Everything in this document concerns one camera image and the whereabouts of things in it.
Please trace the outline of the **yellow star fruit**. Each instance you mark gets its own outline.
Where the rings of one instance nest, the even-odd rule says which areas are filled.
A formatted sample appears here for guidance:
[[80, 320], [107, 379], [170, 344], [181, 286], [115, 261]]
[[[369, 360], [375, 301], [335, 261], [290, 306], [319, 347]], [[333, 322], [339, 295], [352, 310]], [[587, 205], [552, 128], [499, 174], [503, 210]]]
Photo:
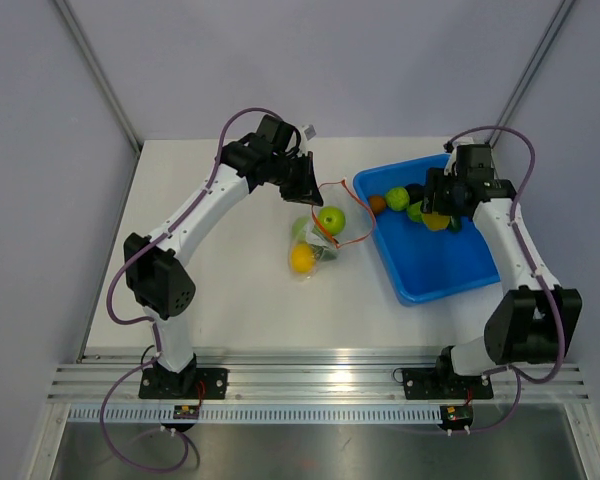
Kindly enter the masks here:
[[423, 213], [422, 223], [432, 232], [446, 230], [451, 222], [451, 217], [436, 213]]

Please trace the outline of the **dark green lime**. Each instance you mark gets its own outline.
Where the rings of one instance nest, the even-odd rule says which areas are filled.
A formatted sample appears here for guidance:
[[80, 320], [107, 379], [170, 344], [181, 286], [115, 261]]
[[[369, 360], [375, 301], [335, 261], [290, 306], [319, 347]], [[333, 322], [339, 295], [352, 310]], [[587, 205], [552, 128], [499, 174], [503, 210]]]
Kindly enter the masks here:
[[338, 252], [322, 245], [310, 245], [314, 259], [317, 263], [333, 261], [338, 258]]

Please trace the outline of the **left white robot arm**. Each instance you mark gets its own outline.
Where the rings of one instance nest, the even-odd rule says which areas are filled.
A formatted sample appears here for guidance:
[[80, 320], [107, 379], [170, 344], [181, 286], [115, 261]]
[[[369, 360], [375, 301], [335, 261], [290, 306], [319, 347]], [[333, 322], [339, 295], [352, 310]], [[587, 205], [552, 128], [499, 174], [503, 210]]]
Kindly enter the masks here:
[[323, 203], [307, 148], [314, 128], [296, 127], [268, 110], [262, 114], [255, 131], [219, 142], [209, 176], [174, 214], [150, 234], [132, 233], [123, 244], [121, 276], [154, 338], [154, 356], [142, 365], [142, 399], [226, 395], [227, 370], [198, 366], [185, 315], [196, 294], [186, 267], [219, 220], [264, 184], [276, 186], [287, 202]]

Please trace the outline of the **yellow lemon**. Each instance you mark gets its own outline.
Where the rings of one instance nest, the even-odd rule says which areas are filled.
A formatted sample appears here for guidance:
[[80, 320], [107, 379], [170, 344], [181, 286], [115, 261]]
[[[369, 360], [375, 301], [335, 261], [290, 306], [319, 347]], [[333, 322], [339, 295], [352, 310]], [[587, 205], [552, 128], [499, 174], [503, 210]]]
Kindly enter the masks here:
[[308, 274], [315, 266], [315, 257], [312, 248], [306, 243], [298, 243], [289, 256], [291, 269], [298, 274]]

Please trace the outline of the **brown kiwi fruit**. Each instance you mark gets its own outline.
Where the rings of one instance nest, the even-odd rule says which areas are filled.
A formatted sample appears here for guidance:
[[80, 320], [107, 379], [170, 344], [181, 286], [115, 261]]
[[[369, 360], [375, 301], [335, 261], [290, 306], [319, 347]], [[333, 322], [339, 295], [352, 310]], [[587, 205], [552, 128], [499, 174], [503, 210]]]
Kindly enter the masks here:
[[387, 209], [387, 203], [381, 195], [371, 195], [368, 197], [368, 203], [372, 213], [377, 216]]

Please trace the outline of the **aluminium frame post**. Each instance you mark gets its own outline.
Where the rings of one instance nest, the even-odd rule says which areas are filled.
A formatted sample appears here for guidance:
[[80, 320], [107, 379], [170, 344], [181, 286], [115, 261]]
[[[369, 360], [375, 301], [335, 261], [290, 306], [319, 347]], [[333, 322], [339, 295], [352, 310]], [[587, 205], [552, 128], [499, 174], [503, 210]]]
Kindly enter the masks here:
[[116, 124], [124, 135], [134, 156], [139, 158], [143, 148], [143, 141], [136, 132], [129, 116], [127, 115], [118, 95], [112, 87], [105, 70], [88, 38], [86, 30], [78, 18], [72, 4], [67, 0], [51, 0], [50, 4], [54, 7], [60, 16], [60, 19], [68, 33], [82, 61], [84, 62], [91, 78], [107, 105], [110, 113], [113, 115]]
[[496, 120], [497, 126], [510, 127], [512, 125], [516, 112], [522, 105], [577, 4], [577, 0], [561, 0], [558, 3]]

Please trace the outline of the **left aluminium frame post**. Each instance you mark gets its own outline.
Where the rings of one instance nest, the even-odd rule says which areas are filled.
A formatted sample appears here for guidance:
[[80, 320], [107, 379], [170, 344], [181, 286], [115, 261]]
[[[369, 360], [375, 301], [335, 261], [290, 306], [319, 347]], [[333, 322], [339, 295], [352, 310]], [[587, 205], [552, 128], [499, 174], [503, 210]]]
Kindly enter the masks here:
[[105, 70], [88, 38], [86, 30], [78, 18], [72, 4], [67, 0], [51, 0], [50, 4], [54, 7], [60, 16], [60, 19], [68, 33], [82, 61], [84, 62], [91, 78], [107, 105], [110, 113], [113, 115], [116, 124], [124, 135], [134, 156], [139, 158], [143, 148], [143, 141], [136, 132], [129, 116], [127, 115], [118, 95], [112, 87]]

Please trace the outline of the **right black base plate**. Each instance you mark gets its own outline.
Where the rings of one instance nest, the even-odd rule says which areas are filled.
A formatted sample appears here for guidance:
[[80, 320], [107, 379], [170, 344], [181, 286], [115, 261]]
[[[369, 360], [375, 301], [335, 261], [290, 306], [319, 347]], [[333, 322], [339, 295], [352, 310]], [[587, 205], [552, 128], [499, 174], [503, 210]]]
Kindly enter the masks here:
[[481, 376], [459, 376], [436, 369], [409, 368], [401, 371], [407, 400], [491, 400], [493, 388]]

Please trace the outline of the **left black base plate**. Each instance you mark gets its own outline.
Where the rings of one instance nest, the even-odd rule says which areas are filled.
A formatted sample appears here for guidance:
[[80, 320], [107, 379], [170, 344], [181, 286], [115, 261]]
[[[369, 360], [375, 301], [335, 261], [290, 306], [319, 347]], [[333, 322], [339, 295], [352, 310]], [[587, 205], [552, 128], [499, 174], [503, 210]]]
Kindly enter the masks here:
[[228, 373], [224, 368], [201, 367], [174, 373], [157, 365], [143, 371], [138, 397], [148, 400], [223, 400]]

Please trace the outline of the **clear zip bag orange zipper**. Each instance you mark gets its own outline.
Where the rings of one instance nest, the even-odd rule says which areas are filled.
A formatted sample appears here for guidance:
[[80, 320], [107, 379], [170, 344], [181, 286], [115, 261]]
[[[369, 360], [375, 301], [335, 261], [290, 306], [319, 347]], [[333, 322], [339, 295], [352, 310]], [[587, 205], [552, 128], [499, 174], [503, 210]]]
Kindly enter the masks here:
[[314, 276], [373, 233], [376, 219], [346, 178], [319, 186], [324, 204], [311, 206], [290, 227], [287, 262], [296, 279]]

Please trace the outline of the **bumpy green fruit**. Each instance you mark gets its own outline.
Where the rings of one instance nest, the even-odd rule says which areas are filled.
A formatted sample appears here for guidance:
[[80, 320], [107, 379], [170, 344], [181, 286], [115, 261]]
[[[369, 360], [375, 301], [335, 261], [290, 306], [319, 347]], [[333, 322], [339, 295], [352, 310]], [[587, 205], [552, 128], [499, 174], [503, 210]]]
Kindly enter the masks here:
[[386, 192], [384, 200], [389, 209], [399, 212], [409, 206], [410, 195], [405, 187], [394, 187]]

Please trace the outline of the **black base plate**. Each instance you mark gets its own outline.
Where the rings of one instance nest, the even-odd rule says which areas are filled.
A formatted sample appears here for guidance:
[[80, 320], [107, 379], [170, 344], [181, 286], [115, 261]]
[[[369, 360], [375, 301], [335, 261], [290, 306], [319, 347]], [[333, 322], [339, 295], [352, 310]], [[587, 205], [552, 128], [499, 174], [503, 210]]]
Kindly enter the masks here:
[[148, 400], [223, 400], [228, 373], [224, 368], [201, 367], [174, 373], [157, 365], [143, 371], [138, 397]]
[[481, 376], [459, 376], [436, 369], [409, 368], [401, 371], [407, 400], [491, 400], [493, 388]]

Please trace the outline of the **blue plastic bin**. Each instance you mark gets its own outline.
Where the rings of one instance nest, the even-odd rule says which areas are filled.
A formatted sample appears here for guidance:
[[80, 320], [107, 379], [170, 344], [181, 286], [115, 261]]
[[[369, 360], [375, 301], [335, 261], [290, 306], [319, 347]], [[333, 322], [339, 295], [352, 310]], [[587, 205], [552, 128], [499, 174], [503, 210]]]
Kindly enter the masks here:
[[[427, 170], [445, 166], [448, 158], [437, 154], [362, 170], [353, 179], [354, 189], [367, 200], [392, 187], [422, 184]], [[393, 290], [405, 306], [499, 281], [485, 241], [466, 219], [457, 233], [432, 232], [405, 213], [390, 210], [377, 217], [372, 238]]]

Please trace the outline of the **aluminium mounting rail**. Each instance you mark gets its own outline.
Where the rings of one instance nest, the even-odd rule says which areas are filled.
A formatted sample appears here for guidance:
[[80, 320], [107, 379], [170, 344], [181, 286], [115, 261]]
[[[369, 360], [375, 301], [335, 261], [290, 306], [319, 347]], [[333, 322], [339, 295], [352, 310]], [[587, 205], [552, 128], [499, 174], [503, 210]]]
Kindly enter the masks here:
[[[56, 368], [47, 399], [54, 403], [138, 398], [138, 348], [91, 348], [77, 363]], [[431, 348], [196, 350], [202, 367], [228, 371], [228, 404], [403, 404], [401, 368], [431, 367]]]

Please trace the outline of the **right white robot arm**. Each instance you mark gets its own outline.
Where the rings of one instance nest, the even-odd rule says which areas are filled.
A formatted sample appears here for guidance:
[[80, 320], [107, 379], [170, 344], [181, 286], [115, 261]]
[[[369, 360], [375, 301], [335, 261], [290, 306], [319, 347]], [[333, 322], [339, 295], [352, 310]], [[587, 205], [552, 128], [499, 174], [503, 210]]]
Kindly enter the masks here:
[[487, 144], [447, 143], [444, 167], [427, 171], [422, 213], [473, 223], [496, 266], [502, 298], [475, 340], [451, 346], [434, 371], [436, 389], [456, 396], [469, 376], [512, 370], [544, 384], [565, 360], [582, 311], [578, 290], [565, 288], [546, 266], [520, 205], [523, 189], [497, 178]]

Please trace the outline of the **dark avocado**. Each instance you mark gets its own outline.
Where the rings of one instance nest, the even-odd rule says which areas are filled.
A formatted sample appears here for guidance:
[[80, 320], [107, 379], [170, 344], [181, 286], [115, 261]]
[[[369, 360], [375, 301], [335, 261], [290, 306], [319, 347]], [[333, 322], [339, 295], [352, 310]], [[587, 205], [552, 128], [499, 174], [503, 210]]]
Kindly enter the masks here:
[[409, 203], [417, 203], [424, 198], [424, 186], [417, 183], [411, 183], [405, 186], [405, 190], [409, 195]]

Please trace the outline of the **green cucumber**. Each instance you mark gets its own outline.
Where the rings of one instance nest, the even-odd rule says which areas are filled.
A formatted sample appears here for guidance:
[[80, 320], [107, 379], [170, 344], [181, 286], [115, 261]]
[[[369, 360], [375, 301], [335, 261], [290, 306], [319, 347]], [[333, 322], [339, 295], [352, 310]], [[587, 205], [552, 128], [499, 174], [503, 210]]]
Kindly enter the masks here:
[[452, 217], [447, 226], [447, 230], [452, 233], [459, 233], [463, 228], [463, 222], [460, 217]]

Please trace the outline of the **light green apple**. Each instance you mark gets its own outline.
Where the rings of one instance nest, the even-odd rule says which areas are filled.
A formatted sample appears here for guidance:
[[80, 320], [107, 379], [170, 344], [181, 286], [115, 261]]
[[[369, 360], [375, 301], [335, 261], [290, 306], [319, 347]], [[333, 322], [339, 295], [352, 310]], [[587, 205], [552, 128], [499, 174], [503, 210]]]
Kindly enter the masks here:
[[340, 234], [346, 227], [344, 212], [335, 206], [323, 207], [318, 213], [319, 224], [332, 236]]

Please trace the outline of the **green star fruit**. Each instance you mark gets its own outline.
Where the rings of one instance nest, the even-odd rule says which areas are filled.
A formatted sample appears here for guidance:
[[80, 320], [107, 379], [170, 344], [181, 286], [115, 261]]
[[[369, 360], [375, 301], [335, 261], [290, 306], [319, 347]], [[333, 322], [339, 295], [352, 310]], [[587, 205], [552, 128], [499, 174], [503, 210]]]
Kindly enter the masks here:
[[419, 201], [419, 202], [410, 204], [406, 209], [408, 218], [414, 223], [422, 223], [423, 222], [421, 206], [422, 206], [422, 202]]

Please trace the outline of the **right aluminium frame post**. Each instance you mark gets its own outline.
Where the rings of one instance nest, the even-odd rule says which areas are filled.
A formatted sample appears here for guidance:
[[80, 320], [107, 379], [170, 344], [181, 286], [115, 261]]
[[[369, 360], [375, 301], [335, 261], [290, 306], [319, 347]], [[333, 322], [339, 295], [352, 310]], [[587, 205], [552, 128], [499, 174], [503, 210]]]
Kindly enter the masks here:
[[561, 0], [558, 3], [496, 120], [497, 126], [510, 127], [512, 125], [516, 112], [522, 105], [577, 4], [577, 0]]

